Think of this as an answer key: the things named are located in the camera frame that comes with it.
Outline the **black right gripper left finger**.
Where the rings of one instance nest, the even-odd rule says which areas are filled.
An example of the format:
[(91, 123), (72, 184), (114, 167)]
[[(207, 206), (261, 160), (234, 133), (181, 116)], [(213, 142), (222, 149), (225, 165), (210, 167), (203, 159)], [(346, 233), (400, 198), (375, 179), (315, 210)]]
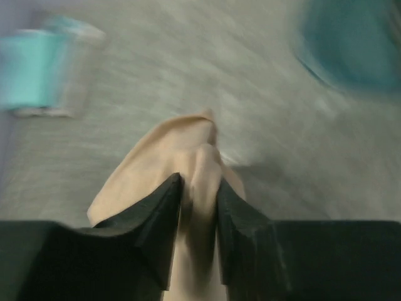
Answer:
[(51, 228), (38, 266), (38, 300), (161, 300), (168, 289), (182, 180), (92, 228)]

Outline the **tan t shirt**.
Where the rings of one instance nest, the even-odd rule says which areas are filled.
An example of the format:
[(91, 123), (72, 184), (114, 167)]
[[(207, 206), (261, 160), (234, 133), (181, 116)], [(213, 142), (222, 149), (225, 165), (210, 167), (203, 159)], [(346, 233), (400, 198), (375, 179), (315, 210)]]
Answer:
[(223, 162), (210, 110), (162, 122), (140, 139), (97, 194), (87, 215), (95, 225), (139, 202), (171, 174), (184, 181), (170, 288), (165, 300), (225, 300), (216, 241), (216, 196), (222, 180), (245, 196)]

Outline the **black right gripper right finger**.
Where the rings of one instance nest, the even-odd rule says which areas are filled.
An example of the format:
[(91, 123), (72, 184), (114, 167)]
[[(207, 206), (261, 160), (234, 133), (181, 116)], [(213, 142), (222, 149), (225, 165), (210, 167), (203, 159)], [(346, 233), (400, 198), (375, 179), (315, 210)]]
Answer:
[(217, 192), (221, 282), (228, 300), (286, 300), (272, 221), (222, 180)]

